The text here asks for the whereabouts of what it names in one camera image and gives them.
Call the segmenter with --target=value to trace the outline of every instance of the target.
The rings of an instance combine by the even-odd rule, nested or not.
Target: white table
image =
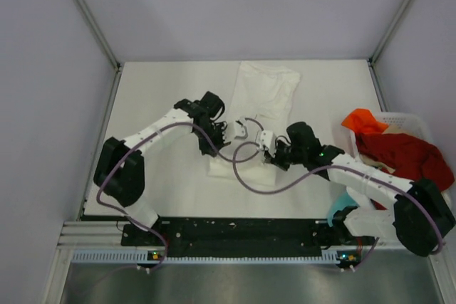
[[[305,121],[322,144],[351,152],[341,121],[355,108],[380,111],[366,61],[258,61],[286,66],[302,74],[289,122]],[[127,137],[161,118],[178,100],[200,99],[207,90],[229,108],[239,61],[126,63],[105,137]],[[146,156],[146,192],[161,216],[323,218],[343,187],[312,176],[287,192],[262,196],[234,180],[207,176],[208,156],[189,135],[153,159]],[[277,186],[306,170],[279,171]],[[118,215],[88,195],[85,215]],[[110,203],[115,200],[104,195]]]

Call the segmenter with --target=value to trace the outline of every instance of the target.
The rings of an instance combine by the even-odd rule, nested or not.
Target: white plastic basket
[[[417,138],[420,138],[430,144],[433,144],[432,136],[428,126],[417,115],[405,113],[382,112],[373,114],[377,121],[384,122],[385,124],[395,124]],[[353,156],[360,161],[359,151],[356,147],[355,133],[350,130],[351,146],[353,148]]]

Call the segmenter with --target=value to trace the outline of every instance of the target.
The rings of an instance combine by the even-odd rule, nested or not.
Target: gray wall
[[[71,0],[0,0],[0,303],[37,303],[113,72]]]
[[[456,172],[456,0],[415,0],[376,69],[390,109],[421,116]]]
[[[122,61],[367,58],[401,0],[87,0]]]

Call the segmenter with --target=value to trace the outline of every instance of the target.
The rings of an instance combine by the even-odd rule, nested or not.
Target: laundry basket
[[[414,114],[405,114],[405,113],[394,113],[394,112],[381,112],[373,114],[374,118],[377,121],[384,122],[385,124],[392,125],[395,124],[399,128],[402,128],[408,131],[410,134],[414,135],[417,138],[420,138],[430,144],[433,144],[433,140],[429,131],[428,126],[422,121],[417,115]],[[356,160],[361,162],[359,157],[359,151],[356,147],[356,137],[355,133],[350,130],[350,139],[353,148],[353,156]],[[452,207],[451,197],[448,194],[448,190],[445,190],[443,193],[443,198],[447,202],[448,206]]]

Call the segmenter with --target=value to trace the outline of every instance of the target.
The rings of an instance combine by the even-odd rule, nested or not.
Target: white wall
[[[456,0],[415,0],[376,69],[390,110],[421,116],[456,173]]]
[[[367,58],[402,0],[86,0],[121,61]]]
[[[0,303],[37,303],[113,79],[72,0],[0,0]]]

